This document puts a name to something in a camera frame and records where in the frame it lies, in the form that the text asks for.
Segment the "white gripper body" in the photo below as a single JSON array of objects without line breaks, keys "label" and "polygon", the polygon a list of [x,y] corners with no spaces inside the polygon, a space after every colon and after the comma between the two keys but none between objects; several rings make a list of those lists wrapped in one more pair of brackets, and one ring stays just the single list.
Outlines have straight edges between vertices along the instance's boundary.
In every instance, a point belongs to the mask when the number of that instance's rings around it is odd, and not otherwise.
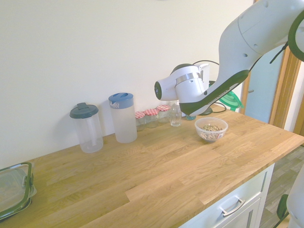
[{"label": "white gripper body", "polygon": [[209,88],[209,76],[210,76],[210,65],[201,64],[199,65],[200,78],[202,84],[200,85],[201,91],[204,93]]}]

